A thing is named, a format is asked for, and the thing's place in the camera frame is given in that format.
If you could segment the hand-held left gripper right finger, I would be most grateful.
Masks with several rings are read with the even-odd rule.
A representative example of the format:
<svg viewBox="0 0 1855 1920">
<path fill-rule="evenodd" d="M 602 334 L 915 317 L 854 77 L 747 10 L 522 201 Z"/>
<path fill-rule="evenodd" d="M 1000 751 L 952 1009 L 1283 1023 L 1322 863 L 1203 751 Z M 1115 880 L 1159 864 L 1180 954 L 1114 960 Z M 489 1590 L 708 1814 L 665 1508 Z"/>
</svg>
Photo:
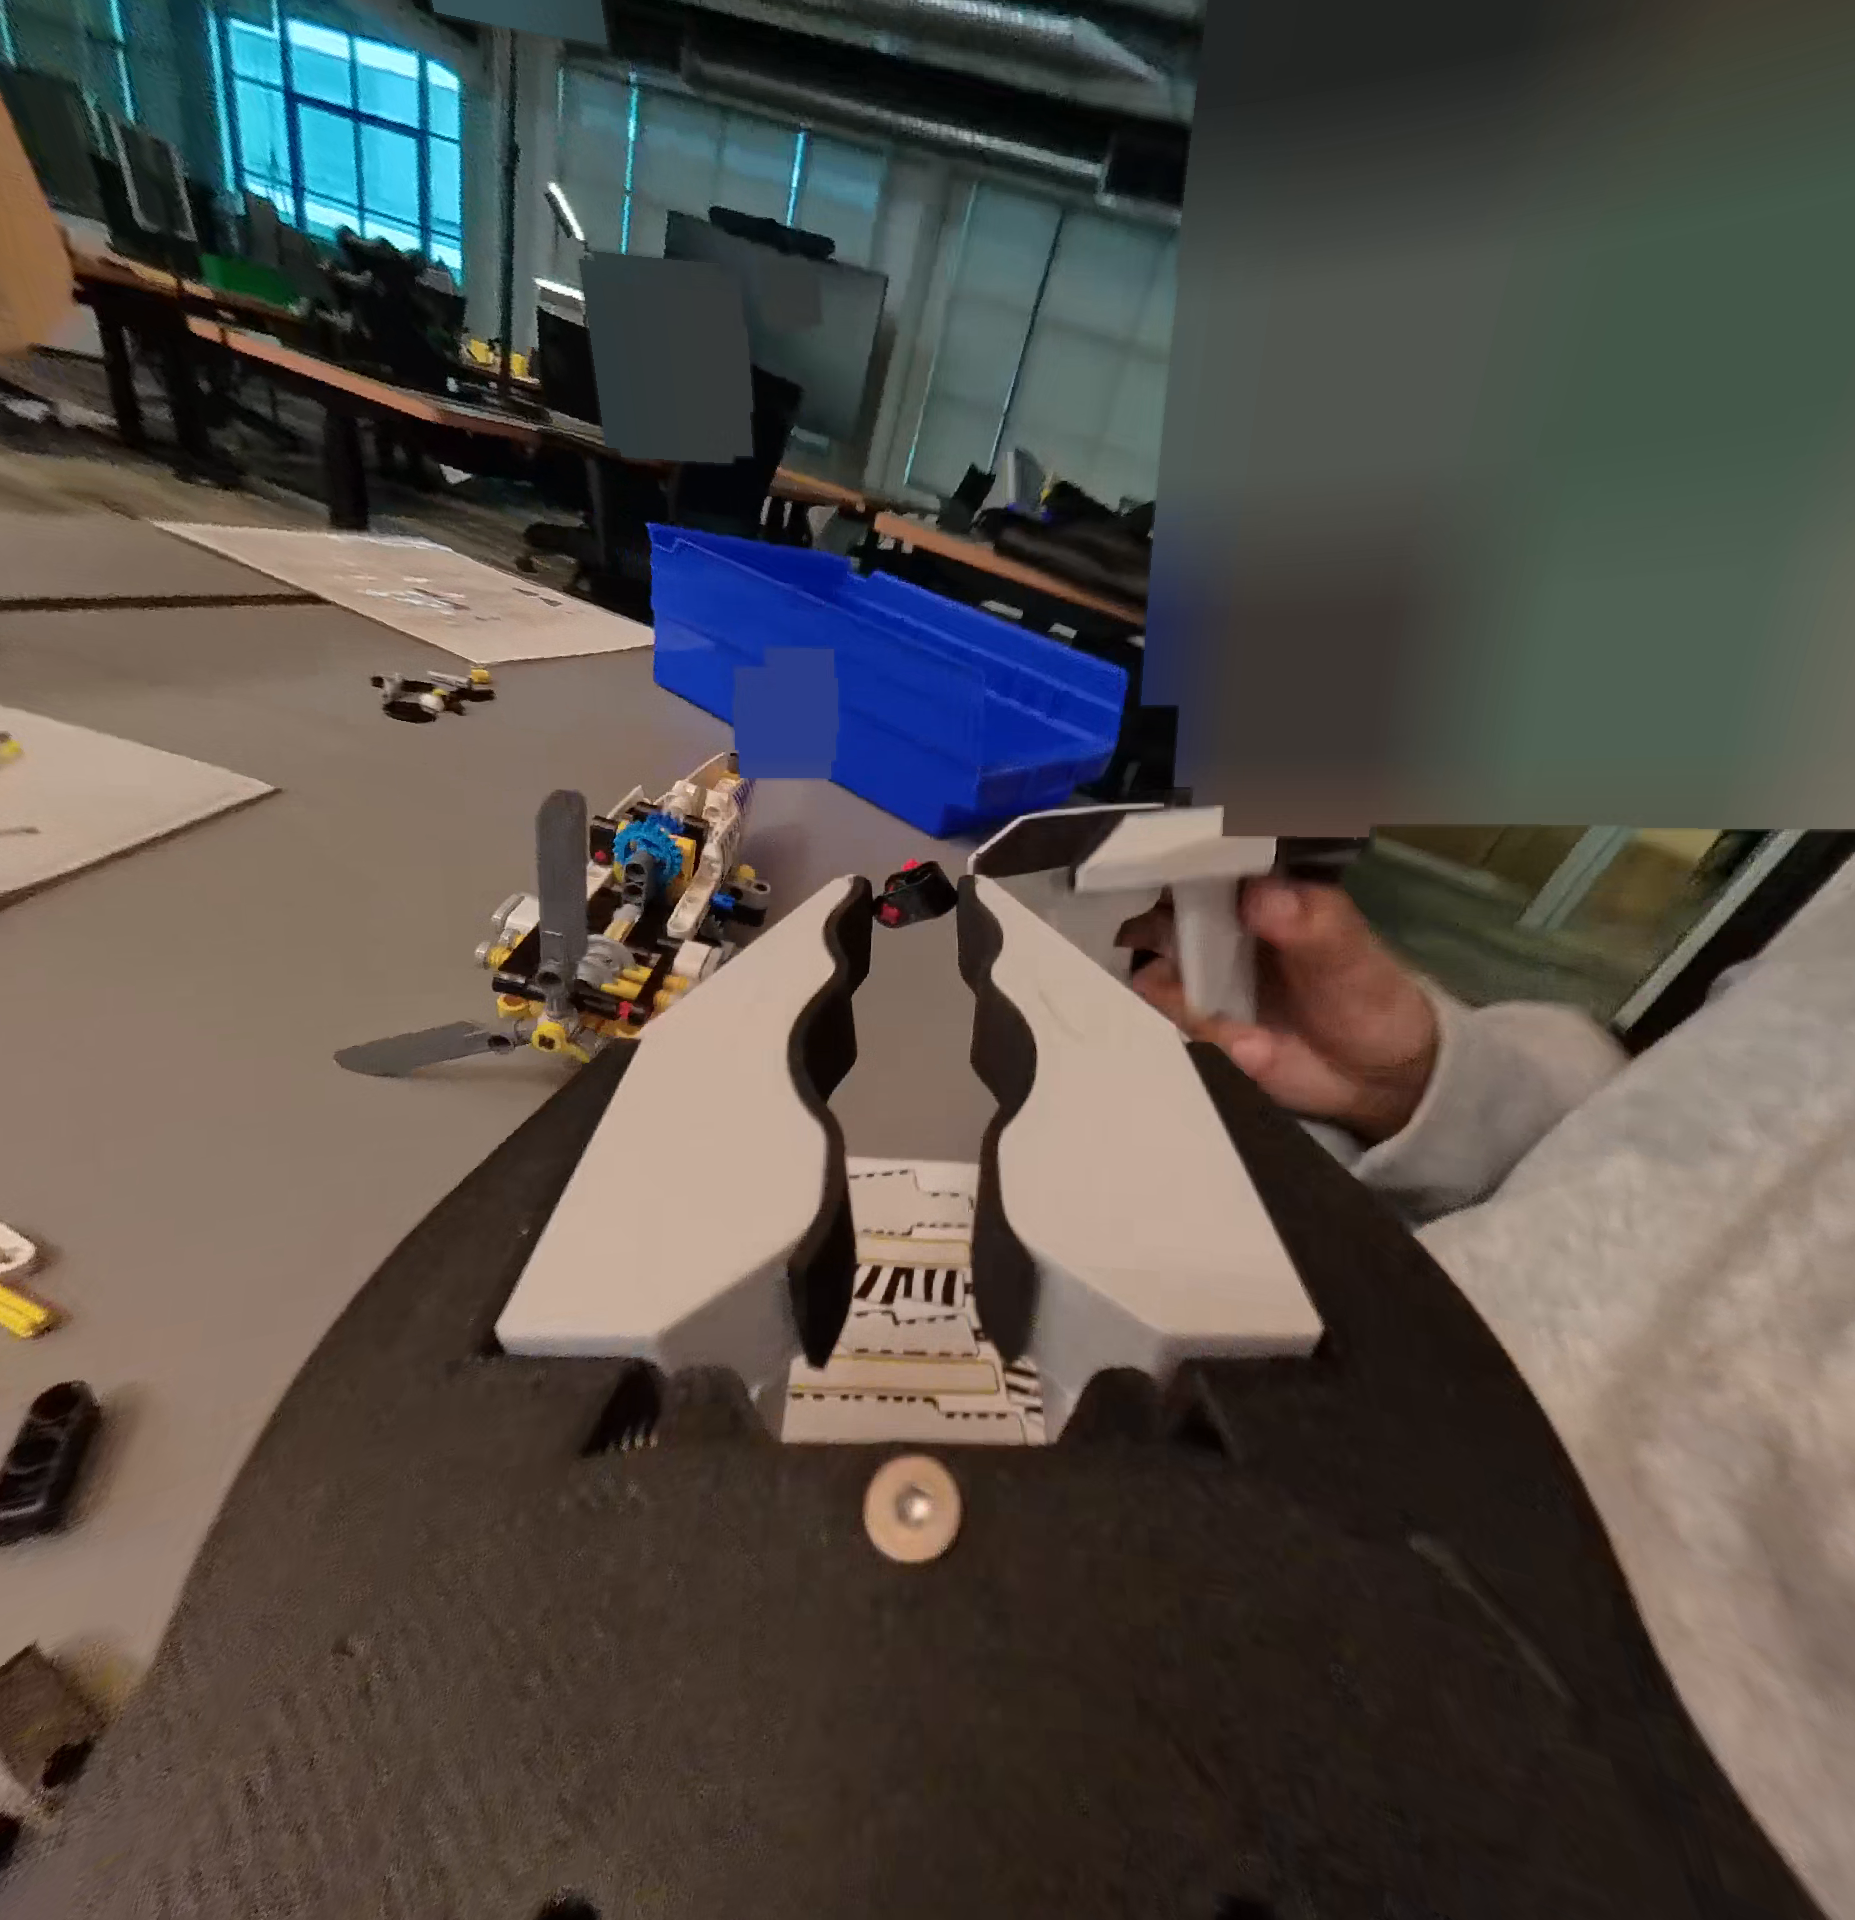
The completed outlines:
<svg viewBox="0 0 1855 1920">
<path fill-rule="evenodd" d="M 970 1278 L 987 1339 L 1047 1414 L 1101 1374 L 1307 1359 L 1322 1319 L 1191 1047 L 1003 884 L 961 881 L 970 1060 L 993 1101 Z"/>
</svg>

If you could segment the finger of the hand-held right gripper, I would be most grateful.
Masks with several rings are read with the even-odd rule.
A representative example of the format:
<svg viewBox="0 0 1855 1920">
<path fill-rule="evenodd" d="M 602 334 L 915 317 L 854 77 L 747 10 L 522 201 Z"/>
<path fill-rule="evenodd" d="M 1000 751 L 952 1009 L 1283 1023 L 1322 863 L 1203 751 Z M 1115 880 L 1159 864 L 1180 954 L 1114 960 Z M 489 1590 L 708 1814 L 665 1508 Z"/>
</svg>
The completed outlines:
<svg viewBox="0 0 1855 1920">
<path fill-rule="evenodd" d="M 1256 962 L 1242 888 L 1274 870 L 1274 835 L 1226 831 L 1221 810 L 1125 813 L 1077 869 L 1077 895 L 1170 898 L 1172 958 L 1185 1009 L 1201 1022 L 1254 1022 Z"/>
<path fill-rule="evenodd" d="M 1149 916 L 1165 884 L 1129 881 L 1083 894 L 1077 876 L 1105 842 L 1119 837 L 1129 823 L 1163 810 L 1163 804 L 1085 804 L 1024 813 L 970 852 L 966 876 L 1003 886 L 1105 973 L 1130 974 L 1135 953 L 1121 947 L 1121 927 Z"/>
</svg>

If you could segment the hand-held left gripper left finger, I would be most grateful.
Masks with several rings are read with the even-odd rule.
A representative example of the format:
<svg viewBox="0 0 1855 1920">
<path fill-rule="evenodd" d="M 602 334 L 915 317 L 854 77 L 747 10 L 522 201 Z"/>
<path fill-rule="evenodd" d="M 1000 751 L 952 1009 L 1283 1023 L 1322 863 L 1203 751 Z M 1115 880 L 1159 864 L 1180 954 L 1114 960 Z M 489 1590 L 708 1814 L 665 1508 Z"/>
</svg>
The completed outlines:
<svg viewBox="0 0 1855 1920">
<path fill-rule="evenodd" d="M 502 1309 L 507 1358 L 724 1371 L 751 1397 L 822 1368 L 860 1278 L 843 1132 L 865 878 L 836 878 L 633 1045 Z"/>
</svg>

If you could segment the lego airplane model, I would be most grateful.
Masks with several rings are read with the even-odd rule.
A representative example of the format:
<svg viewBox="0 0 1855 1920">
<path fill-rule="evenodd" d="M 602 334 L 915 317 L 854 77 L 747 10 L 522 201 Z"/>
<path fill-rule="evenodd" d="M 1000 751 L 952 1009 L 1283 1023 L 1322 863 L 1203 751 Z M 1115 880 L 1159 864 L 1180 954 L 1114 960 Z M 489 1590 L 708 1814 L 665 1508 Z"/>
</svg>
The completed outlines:
<svg viewBox="0 0 1855 1920">
<path fill-rule="evenodd" d="M 651 1022 L 761 927 L 770 884 L 743 857 L 753 780 L 726 751 L 665 793 L 594 813 L 549 793 L 532 828 L 535 888 L 490 918 L 478 965 L 492 1022 L 456 1022 L 336 1052 L 357 1077 L 414 1077 L 522 1047 L 586 1066 Z"/>
</svg>

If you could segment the person's right forearm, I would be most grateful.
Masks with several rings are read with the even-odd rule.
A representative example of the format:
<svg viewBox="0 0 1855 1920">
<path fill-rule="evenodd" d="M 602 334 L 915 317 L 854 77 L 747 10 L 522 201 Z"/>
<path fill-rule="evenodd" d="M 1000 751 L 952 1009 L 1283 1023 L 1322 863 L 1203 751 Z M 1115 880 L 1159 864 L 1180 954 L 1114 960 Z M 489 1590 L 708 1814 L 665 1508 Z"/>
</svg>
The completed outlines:
<svg viewBox="0 0 1855 1920">
<path fill-rule="evenodd" d="M 1605 1025 L 1562 1004 L 1467 1005 L 1427 988 L 1435 1022 L 1425 1092 L 1392 1139 L 1340 1162 L 1412 1225 L 1486 1203 L 1512 1170 L 1628 1066 Z"/>
</svg>

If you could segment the pile of loose lego pieces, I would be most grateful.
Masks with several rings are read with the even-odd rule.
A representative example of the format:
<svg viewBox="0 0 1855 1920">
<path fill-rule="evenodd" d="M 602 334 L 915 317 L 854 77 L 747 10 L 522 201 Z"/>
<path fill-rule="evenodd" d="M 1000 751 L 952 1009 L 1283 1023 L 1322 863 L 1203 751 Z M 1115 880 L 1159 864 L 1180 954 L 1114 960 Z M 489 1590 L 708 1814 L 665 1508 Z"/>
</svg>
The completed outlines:
<svg viewBox="0 0 1855 1920">
<path fill-rule="evenodd" d="M 387 718 L 410 727 L 429 727 L 444 717 L 464 717 L 472 708 L 489 708 L 497 698 L 497 688 L 484 668 L 474 668 L 461 676 L 373 675 L 369 686 Z"/>
</svg>

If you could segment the black lego beam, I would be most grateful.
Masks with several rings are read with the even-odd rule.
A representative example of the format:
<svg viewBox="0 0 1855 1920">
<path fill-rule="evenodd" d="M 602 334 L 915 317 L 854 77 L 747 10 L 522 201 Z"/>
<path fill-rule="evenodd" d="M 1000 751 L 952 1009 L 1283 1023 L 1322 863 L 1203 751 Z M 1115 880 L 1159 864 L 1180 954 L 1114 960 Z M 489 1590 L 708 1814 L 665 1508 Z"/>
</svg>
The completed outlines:
<svg viewBox="0 0 1855 1920">
<path fill-rule="evenodd" d="M 64 1529 L 100 1427 L 87 1382 L 56 1382 L 28 1404 L 0 1463 L 0 1550 Z"/>
</svg>

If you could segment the person's right hand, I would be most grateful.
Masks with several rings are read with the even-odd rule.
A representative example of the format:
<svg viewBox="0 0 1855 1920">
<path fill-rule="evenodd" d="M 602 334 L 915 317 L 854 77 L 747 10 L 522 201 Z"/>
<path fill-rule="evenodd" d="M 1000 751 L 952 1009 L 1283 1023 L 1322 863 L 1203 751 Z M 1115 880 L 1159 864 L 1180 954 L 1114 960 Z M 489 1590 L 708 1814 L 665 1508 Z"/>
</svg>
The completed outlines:
<svg viewBox="0 0 1855 1920">
<path fill-rule="evenodd" d="M 1286 1111 L 1363 1148 L 1393 1140 L 1438 1064 L 1432 996 L 1337 886 L 1249 880 L 1239 916 L 1256 962 L 1253 1022 L 1191 1009 L 1172 958 L 1168 895 L 1115 938 L 1135 960 L 1135 992 L 1191 1041 L 1228 1055 Z"/>
</svg>

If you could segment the blue plastic bin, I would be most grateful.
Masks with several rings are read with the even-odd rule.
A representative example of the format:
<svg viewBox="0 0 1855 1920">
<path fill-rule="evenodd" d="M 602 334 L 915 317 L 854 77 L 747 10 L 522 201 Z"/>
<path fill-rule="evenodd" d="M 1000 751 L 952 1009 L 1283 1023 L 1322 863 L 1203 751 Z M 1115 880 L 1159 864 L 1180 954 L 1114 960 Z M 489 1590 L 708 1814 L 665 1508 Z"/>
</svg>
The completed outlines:
<svg viewBox="0 0 1855 1920">
<path fill-rule="evenodd" d="M 654 684 L 748 779 L 825 779 L 933 837 L 1067 803 L 1125 722 L 1118 666 L 843 557 L 654 521 Z"/>
</svg>

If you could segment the zebra striped sticker sheet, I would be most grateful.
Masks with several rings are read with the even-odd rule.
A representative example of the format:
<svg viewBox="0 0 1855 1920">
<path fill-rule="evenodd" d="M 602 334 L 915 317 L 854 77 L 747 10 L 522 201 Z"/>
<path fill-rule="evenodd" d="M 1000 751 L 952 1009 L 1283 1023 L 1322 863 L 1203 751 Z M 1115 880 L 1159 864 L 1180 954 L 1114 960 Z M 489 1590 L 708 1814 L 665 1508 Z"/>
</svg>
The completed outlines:
<svg viewBox="0 0 1855 1920">
<path fill-rule="evenodd" d="M 794 1359 L 787 1446 L 1003 1446 L 1047 1442 L 1027 1361 L 1005 1361 L 971 1294 L 978 1172 L 962 1162 L 846 1164 L 857 1271 L 823 1365 Z"/>
</svg>

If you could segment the grey monitor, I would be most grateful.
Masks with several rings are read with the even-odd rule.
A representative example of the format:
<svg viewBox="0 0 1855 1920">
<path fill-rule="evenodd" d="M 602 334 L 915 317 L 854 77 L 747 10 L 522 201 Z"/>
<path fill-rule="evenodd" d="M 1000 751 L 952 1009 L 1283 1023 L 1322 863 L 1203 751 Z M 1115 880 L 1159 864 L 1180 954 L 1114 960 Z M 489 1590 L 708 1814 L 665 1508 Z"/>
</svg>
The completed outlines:
<svg viewBox="0 0 1855 1920">
<path fill-rule="evenodd" d="M 751 360 L 800 389 L 801 432 L 860 437 L 885 275 L 843 262 L 825 235 L 730 209 L 671 210 L 665 257 L 711 263 L 736 284 Z"/>
</svg>

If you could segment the person's grey zip hoodie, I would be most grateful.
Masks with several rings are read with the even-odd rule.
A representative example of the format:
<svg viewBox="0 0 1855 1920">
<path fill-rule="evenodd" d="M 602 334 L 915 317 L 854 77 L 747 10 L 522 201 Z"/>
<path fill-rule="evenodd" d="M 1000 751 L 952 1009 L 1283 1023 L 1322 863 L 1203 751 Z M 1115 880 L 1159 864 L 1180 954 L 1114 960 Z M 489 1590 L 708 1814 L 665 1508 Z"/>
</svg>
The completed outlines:
<svg viewBox="0 0 1855 1920">
<path fill-rule="evenodd" d="M 1714 1756 L 1855 1919 L 1855 891 L 1419 1239 L 1564 1438 Z"/>
</svg>

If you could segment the open instruction booklet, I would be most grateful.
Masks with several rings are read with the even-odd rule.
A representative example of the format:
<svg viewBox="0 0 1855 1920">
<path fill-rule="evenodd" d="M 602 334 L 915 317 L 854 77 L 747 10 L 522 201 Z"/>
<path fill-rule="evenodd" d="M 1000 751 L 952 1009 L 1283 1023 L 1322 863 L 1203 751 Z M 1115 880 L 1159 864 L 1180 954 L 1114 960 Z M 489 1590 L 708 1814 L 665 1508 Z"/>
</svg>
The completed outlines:
<svg viewBox="0 0 1855 1920">
<path fill-rule="evenodd" d="M 648 654 L 651 626 L 431 540 L 161 521 L 161 531 L 468 666 Z"/>
</svg>

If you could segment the long wooden workbench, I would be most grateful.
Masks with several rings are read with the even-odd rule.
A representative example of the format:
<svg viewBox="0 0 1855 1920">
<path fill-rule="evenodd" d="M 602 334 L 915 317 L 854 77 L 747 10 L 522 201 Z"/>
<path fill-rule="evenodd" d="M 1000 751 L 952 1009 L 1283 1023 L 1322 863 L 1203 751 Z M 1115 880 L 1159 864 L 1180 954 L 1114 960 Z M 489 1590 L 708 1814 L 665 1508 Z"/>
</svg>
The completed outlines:
<svg viewBox="0 0 1855 1920">
<path fill-rule="evenodd" d="M 231 400 L 210 400 L 214 374 L 251 374 L 271 389 L 317 406 L 321 463 L 329 525 L 362 532 L 372 521 L 367 432 L 389 429 L 436 458 L 478 454 L 478 466 L 523 464 L 560 454 L 582 464 L 592 497 L 606 471 L 620 466 L 656 476 L 674 507 L 677 464 L 643 463 L 606 445 L 599 427 L 566 415 L 532 415 L 497 404 L 461 403 L 338 366 L 285 341 L 239 327 L 239 319 L 287 319 L 268 300 L 221 295 L 195 279 L 167 275 L 117 252 L 69 243 L 76 299 L 100 330 L 107 388 L 124 445 L 144 450 L 145 429 L 135 398 L 130 342 L 150 349 L 161 376 L 182 463 L 205 468 L 218 455 L 214 421 L 234 415 Z"/>
</svg>

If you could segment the brown cardboard box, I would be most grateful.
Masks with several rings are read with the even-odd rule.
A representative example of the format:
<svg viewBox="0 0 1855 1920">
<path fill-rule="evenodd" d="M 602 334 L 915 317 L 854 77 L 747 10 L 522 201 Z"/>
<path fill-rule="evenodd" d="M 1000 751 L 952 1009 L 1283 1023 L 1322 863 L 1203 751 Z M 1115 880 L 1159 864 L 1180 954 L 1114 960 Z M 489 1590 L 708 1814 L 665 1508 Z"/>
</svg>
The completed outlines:
<svg viewBox="0 0 1855 1920">
<path fill-rule="evenodd" d="M 0 92 L 0 359 L 51 348 L 72 314 L 66 236 Z"/>
</svg>

